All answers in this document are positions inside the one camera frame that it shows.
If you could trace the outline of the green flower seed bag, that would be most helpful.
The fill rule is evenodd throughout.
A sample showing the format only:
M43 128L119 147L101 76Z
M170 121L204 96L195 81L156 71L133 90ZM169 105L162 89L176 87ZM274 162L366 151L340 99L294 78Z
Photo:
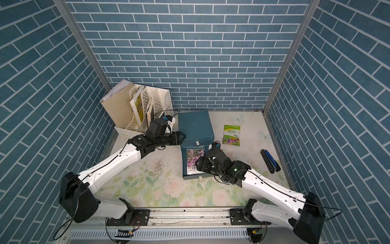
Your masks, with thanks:
M225 125L223 128L222 143L240 146L241 127L236 125Z

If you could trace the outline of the teal drawer cabinet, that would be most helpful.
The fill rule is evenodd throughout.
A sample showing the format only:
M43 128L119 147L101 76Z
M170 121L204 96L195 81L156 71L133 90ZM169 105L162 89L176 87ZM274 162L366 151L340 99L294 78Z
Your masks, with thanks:
M193 111L178 115L179 131L186 135L182 147L210 145L214 133L208 111Z

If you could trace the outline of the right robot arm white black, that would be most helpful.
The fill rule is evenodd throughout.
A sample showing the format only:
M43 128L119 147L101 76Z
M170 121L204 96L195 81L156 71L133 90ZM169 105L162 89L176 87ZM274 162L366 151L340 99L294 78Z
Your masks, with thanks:
M236 185L263 196L271 205L250 199L245 206L246 217L252 224L270 222L286 227L308 244L318 244L326 213L320 198L287 189L258 173L248 164L229 157L214 142L203 157L195 162L198 171L219 176L223 183Z

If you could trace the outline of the purple flower seed bag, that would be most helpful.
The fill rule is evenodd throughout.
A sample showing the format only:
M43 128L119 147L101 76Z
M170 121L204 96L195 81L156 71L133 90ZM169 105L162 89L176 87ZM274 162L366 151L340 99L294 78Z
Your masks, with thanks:
M195 163L200 157L203 157L205 153L205 146L187 147L186 148L186 173L187 175L201 174L198 171Z

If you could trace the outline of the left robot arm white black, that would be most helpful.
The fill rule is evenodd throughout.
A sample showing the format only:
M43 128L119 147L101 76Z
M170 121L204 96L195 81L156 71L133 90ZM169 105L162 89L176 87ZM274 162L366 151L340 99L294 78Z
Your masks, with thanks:
M151 121L146 133L136 135L122 149L97 165L78 174L63 176L59 203L75 223L90 218L111 218L115 224L133 224L134 208L125 199L96 198L95 193L126 167L138 162L158 147L181 145L185 134L173 131L176 119L163 115Z

